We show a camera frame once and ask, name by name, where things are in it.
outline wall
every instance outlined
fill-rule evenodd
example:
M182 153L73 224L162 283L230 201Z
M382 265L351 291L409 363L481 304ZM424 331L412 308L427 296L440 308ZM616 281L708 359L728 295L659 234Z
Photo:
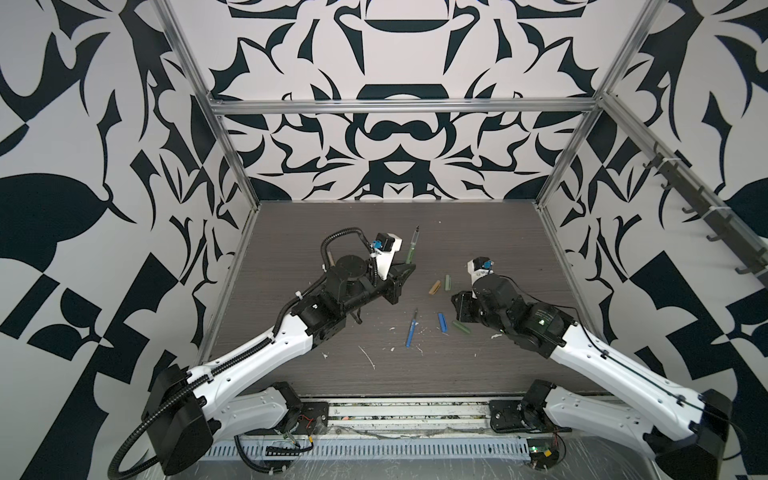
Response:
M195 362L240 239L160 28L141 0L0 6L3 478L104 478L153 378Z
M172 3L220 100L592 96L643 5ZM567 112L230 119L263 200L534 198L578 123Z
M662 11L617 89L650 129L766 236L765 2ZM548 204L590 314L611 345L734 402L721 478L768 475L768 291L603 114Z

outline black and white wallpaper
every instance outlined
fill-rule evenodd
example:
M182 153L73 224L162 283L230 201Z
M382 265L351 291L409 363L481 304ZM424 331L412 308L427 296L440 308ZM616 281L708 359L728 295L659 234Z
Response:
M230 115L261 200L535 198L579 112Z
M230 100L592 95L643 3L172 1L208 88Z
M768 237L768 3L670 0L615 93Z
M3 478L104 477L249 211L149 1L2 3Z
M768 290L606 114L547 208L606 340L656 373L734 404L723 480L768 474Z

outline paper scrap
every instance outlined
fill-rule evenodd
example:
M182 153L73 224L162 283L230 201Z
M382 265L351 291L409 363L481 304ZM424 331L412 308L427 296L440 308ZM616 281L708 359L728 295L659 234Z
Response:
M369 361L369 362L371 362L371 366L373 367L373 369L374 369L374 370L376 370L376 366L375 366L375 365L373 365L373 360L371 360L371 357L369 357L369 356L368 356L368 354L366 353L366 351L365 351L365 350L363 350L363 349L362 349L362 347L361 347L360 345L358 345L358 346L357 346L357 348L359 348L361 352L363 352L363 353L365 353L365 354L366 354L366 357L368 357L368 361Z

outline patterned wall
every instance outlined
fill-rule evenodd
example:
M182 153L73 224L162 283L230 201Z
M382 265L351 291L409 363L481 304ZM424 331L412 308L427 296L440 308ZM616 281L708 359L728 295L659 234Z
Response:
M767 15L761 1L671 0L618 89L763 237ZM768 291L644 162L604 114L548 205L558 240L612 346L733 399L748 445L731 429L726 456L744 452L721 478L768 475Z
M173 5L216 98L306 100L592 95L643 1Z
M535 198L578 112L231 115L262 200Z
M237 248L250 208L160 29L142 0L0 6L3 478L104 478Z

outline perforated metal strip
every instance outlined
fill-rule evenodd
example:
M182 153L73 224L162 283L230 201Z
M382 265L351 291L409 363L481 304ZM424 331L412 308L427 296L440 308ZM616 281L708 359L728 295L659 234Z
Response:
M243 447L254 460L295 458L265 456L266 447L286 448L283 440L243 440ZM200 460L237 458L232 440L218 442ZM301 454L304 460L413 460L455 458L505 458L530 462L528 443L524 439L316 439L315 448Z

